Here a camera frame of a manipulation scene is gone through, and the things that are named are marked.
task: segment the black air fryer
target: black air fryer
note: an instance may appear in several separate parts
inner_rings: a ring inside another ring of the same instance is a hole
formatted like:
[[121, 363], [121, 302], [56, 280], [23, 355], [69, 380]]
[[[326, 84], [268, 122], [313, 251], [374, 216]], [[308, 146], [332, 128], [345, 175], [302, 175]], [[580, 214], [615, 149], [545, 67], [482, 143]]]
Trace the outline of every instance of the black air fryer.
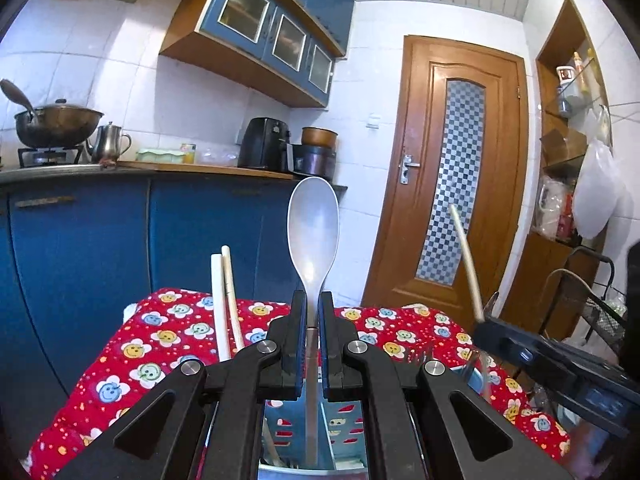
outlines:
[[253, 118], [242, 138], [238, 167], [287, 173], [288, 144], [287, 123], [268, 117]]

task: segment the metal pitcher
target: metal pitcher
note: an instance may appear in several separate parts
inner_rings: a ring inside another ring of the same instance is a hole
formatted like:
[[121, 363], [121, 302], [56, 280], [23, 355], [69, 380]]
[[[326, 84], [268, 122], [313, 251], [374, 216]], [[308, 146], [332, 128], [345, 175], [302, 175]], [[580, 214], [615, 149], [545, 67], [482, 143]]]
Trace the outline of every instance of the metal pitcher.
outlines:
[[[85, 145], [92, 162], [100, 162], [103, 159], [115, 162], [120, 155], [131, 147], [131, 137], [121, 133], [121, 126], [114, 126], [109, 122], [106, 126], [98, 127], [98, 135], [95, 138], [95, 145], [89, 144], [89, 139], [85, 140]], [[120, 147], [122, 137], [129, 139], [129, 145], [123, 150]]]

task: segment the gas stove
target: gas stove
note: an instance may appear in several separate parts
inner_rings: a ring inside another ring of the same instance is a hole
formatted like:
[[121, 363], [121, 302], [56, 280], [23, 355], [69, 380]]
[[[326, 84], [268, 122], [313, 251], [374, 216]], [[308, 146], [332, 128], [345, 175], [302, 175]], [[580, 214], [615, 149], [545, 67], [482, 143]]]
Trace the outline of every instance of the gas stove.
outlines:
[[21, 168], [78, 164], [83, 152], [81, 144], [72, 148], [18, 148], [18, 160]]

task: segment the stove burner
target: stove burner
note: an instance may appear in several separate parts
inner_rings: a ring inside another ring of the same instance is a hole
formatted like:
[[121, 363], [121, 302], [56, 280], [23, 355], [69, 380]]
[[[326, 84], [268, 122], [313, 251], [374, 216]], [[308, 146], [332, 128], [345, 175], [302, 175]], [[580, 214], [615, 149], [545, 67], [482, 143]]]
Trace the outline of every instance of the stove burner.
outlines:
[[[66, 161], [67, 153], [76, 150], [73, 162]], [[57, 166], [59, 164], [77, 164], [84, 152], [84, 146], [78, 144], [72, 148], [18, 148], [18, 160], [21, 168], [34, 168], [37, 166]], [[31, 157], [25, 162], [23, 155], [31, 153]]]

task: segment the wooden counter edge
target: wooden counter edge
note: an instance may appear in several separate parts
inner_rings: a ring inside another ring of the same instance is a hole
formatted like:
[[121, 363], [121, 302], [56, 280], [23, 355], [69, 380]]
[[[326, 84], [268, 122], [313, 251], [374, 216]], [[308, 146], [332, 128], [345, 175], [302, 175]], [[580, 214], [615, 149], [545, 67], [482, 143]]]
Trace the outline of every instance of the wooden counter edge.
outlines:
[[118, 162], [118, 166], [120, 166], [121, 168], [137, 168], [139, 170], [175, 171], [178, 173], [217, 173], [228, 175], [258, 176], [261, 178], [278, 178], [281, 180], [293, 180], [293, 175], [289, 173], [250, 170], [249, 168], [210, 166], [208, 164], [170, 164], [162, 162], [139, 162], [133, 160], [122, 160]]

